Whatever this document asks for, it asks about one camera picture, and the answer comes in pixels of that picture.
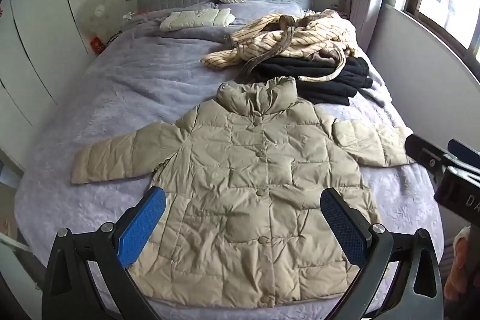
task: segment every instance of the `purple bed sheet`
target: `purple bed sheet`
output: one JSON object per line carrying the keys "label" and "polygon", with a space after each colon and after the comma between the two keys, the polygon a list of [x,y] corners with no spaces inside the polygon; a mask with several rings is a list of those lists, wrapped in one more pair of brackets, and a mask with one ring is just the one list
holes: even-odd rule
{"label": "purple bed sheet", "polygon": [[[150,176],[95,183],[70,184],[73,158],[83,146],[139,129],[154,121],[173,122],[203,100],[213,98],[220,83],[239,69],[216,71],[201,65],[206,53],[226,49],[225,35],[238,28],[188,28],[160,33],[165,13],[137,16],[90,65],[47,125],[32,154],[15,199],[18,226],[33,253],[46,265],[59,228],[73,233],[96,230],[116,221],[135,205]],[[350,106],[322,104],[341,119],[404,125],[391,104],[382,78],[370,65],[372,89],[351,99]],[[392,232],[429,230],[438,260],[443,232],[434,190],[425,169],[417,164],[396,168],[362,167],[383,221]],[[115,309],[98,268],[92,269],[102,297]],[[370,309],[386,295],[393,273],[383,280]],[[272,309],[178,307],[150,301],[165,319],[323,319],[338,298],[294,303]]]}

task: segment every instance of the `folded black garment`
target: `folded black garment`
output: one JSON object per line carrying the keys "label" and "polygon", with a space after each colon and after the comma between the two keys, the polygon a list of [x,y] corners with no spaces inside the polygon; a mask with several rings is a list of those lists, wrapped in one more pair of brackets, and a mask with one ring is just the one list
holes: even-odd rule
{"label": "folded black garment", "polygon": [[[290,66],[295,68],[306,68],[308,69],[308,71],[303,70],[303,72],[312,72],[318,76],[325,76],[331,74],[333,70],[337,68],[336,64],[316,60],[307,60],[302,57],[294,58],[275,56],[264,60],[261,64],[277,64],[281,67]],[[362,57],[347,57],[343,69],[359,76],[368,76],[370,72],[370,68],[368,67],[367,62]]]}
{"label": "folded black garment", "polygon": [[[348,106],[349,97],[354,97],[360,88],[371,88],[370,70],[362,58],[348,57],[340,74],[327,82],[304,82],[297,80],[297,93],[312,103],[336,103]],[[253,71],[257,81],[267,81],[276,76],[320,77],[331,74],[334,64],[298,59],[272,57],[260,63]]]}

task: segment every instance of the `wardrobe door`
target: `wardrobe door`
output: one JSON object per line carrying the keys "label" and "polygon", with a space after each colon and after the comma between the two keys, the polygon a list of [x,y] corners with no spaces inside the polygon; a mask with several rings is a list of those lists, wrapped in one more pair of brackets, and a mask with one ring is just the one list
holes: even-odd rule
{"label": "wardrobe door", "polygon": [[34,140],[34,128],[0,83],[0,149],[25,169]]}
{"label": "wardrobe door", "polygon": [[55,102],[92,60],[68,0],[11,0],[23,46]]}
{"label": "wardrobe door", "polygon": [[10,0],[2,0],[0,14],[0,80],[25,118],[41,127],[56,105],[23,48]]}

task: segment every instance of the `jacket collar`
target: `jacket collar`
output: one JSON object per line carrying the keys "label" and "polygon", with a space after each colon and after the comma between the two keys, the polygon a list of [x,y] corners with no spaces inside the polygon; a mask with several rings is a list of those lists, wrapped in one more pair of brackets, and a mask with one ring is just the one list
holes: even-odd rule
{"label": "jacket collar", "polygon": [[218,102],[239,115],[266,115],[281,112],[297,100],[297,86],[291,76],[279,76],[266,83],[251,85],[222,83]]}

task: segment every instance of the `jacket sleeve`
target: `jacket sleeve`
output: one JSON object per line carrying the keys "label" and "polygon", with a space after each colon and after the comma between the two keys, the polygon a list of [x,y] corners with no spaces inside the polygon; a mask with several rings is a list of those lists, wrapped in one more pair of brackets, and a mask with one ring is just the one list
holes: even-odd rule
{"label": "jacket sleeve", "polygon": [[133,178],[152,172],[175,155],[193,129],[198,107],[174,124],[155,122],[135,132],[99,141],[75,156],[71,182]]}
{"label": "jacket sleeve", "polygon": [[358,164],[393,167],[415,161],[405,152],[405,139],[413,132],[407,127],[371,124],[361,120],[337,120],[316,107],[328,136]]}

